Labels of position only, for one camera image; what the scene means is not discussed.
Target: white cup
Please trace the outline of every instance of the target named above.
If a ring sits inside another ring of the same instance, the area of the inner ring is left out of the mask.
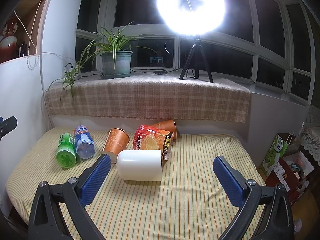
[[[161,181],[161,150],[124,150],[117,157],[117,172],[124,180]]]

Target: green bottle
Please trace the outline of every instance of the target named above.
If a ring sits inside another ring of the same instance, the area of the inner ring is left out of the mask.
[[[73,135],[68,132],[60,135],[56,159],[63,168],[68,169],[76,164],[77,157],[74,150],[74,141]]]

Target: blue gripper pad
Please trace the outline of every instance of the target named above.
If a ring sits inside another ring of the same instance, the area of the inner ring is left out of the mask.
[[[109,155],[106,155],[81,189],[81,198],[79,201],[82,207],[92,203],[110,169],[111,159]]]
[[[216,157],[213,160],[213,171],[220,181],[231,204],[235,207],[242,208],[245,203],[244,191],[219,157]]]

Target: bolt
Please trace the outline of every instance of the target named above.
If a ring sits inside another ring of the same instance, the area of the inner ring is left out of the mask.
[[[248,179],[247,182],[250,186],[255,186],[257,184],[253,179]]]
[[[68,182],[70,184],[74,184],[74,183],[76,183],[76,181],[77,181],[77,178],[75,178],[75,177],[71,177],[70,179],[68,179]]]
[[[278,187],[278,189],[281,189],[281,190],[284,190],[284,189],[285,189],[285,187],[284,187],[284,185],[283,185],[282,183],[279,183],[279,184],[277,185],[277,187]]]
[[[47,182],[46,181],[41,181],[39,183],[39,187],[44,187],[45,185],[47,185]]]

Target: bed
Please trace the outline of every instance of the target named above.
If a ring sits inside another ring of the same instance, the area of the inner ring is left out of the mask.
[[[39,182],[64,183],[93,165],[102,152],[107,131],[91,131],[96,144],[92,159],[65,170],[55,160],[58,139],[70,128],[46,132],[9,177],[9,198],[28,223]],[[133,134],[128,149],[132,149]],[[86,210],[109,239],[217,239],[237,212],[212,170],[213,159],[223,155],[246,179],[265,185],[240,141],[227,134],[178,135],[161,182],[123,181],[113,164],[93,203]],[[74,239],[80,239],[65,204],[60,204]],[[249,239],[262,213],[259,206],[244,239]]]

